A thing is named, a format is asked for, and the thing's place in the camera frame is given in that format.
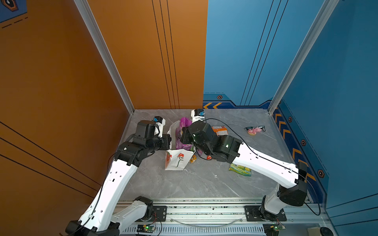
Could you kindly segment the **magenta purple snack bag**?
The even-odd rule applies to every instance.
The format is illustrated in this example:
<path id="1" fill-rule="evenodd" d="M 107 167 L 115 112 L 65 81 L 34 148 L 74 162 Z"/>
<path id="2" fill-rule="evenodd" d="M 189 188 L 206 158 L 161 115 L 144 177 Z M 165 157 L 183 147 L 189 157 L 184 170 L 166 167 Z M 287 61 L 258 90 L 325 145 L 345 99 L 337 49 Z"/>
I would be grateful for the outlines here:
<path id="1" fill-rule="evenodd" d="M 184 149 L 184 150 L 188 150 L 188 151 L 192 150 L 191 144 L 183 144 L 181 142 L 184 127 L 189 127 L 191 124 L 192 124 L 192 121 L 190 119 L 186 118 L 186 117 L 183 117 L 183 118 L 180 119 L 179 127 L 175 131 L 175 135 L 176 135 L 175 146 L 176 146 L 176 149 Z"/>

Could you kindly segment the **white paper bag with flowers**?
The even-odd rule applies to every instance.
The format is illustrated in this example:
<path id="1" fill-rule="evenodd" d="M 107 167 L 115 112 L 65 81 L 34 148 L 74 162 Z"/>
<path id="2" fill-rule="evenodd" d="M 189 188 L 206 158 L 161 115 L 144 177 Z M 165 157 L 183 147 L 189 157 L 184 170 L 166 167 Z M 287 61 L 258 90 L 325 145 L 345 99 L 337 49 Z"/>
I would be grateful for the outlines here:
<path id="1" fill-rule="evenodd" d="M 170 126 L 168 134 L 172 138 L 170 149 L 165 154 L 165 170 L 166 171 L 182 171 L 185 169 L 191 158 L 195 154 L 195 148 L 190 145 L 190 150 L 184 148 L 176 148 L 177 138 L 176 129 L 179 128 L 180 121 L 176 121 Z"/>

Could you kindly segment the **green yellow candy bag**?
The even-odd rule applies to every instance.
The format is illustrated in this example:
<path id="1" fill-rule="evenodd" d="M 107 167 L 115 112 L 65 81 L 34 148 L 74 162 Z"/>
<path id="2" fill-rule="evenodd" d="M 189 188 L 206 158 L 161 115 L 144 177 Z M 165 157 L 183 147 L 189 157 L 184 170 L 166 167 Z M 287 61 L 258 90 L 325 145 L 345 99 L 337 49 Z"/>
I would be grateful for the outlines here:
<path id="1" fill-rule="evenodd" d="M 232 163 L 230 164 L 229 170 L 242 176 L 247 176 L 247 177 L 251 176 L 251 169 L 241 166 L 241 165 L 235 165 Z"/>

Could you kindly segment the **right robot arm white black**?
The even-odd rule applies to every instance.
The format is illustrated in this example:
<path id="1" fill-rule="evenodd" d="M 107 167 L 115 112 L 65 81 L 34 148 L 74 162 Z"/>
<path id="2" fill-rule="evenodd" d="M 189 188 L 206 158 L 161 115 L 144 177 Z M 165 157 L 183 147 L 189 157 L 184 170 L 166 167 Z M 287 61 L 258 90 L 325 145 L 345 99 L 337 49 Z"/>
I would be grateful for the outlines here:
<path id="1" fill-rule="evenodd" d="M 263 197 L 258 209 L 265 221 L 278 219 L 286 206 L 301 207 L 307 198 L 307 166 L 280 161 L 248 146 L 239 137 L 217 135 L 210 124 L 196 121 L 183 129 L 183 144 L 194 145 L 196 149 L 212 159 L 247 167 L 277 183 L 277 187 Z"/>

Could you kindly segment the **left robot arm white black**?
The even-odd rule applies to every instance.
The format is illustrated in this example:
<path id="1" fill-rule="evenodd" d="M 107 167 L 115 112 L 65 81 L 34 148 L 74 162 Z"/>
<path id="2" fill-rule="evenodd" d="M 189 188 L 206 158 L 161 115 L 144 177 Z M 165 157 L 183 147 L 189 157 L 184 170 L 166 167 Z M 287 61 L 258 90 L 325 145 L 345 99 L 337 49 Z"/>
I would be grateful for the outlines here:
<path id="1" fill-rule="evenodd" d="M 137 124 L 135 133 L 112 155 L 107 176 L 92 203 L 78 220 L 68 223 L 68 236 L 119 236 L 135 221 L 152 216 L 153 201 L 146 197 L 137 197 L 118 214 L 114 210 L 141 162 L 156 151 L 170 149 L 172 139 L 163 133 L 164 126 L 165 119 L 160 116 Z"/>

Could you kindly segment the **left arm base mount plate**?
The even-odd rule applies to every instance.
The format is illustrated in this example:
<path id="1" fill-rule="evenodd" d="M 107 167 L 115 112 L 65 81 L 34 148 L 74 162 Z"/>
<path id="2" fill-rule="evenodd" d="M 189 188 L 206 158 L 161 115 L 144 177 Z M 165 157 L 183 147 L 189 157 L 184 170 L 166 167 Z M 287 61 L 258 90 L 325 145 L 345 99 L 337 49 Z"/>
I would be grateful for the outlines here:
<path id="1" fill-rule="evenodd" d="M 153 222 L 156 220 L 156 217 L 161 222 L 165 222 L 167 217 L 167 206 L 153 206 L 151 212 L 147 212 L 147 215 L 142 219 L 139 219 L 138 222 Z"/>

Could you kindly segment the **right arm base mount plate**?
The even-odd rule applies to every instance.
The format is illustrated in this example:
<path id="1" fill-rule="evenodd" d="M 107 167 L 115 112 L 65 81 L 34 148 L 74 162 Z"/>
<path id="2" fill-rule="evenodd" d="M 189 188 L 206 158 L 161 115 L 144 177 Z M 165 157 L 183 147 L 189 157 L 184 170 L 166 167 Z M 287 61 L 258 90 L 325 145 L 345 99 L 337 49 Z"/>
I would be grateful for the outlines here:
<path id="1" fill-rule="evenodd" d="M 245 216 L 248 222 L 286 222 L 287 217 L 283 209 L 278 214 L 267 211 L 261 212 L 260 206 L 244 206 Z"/>

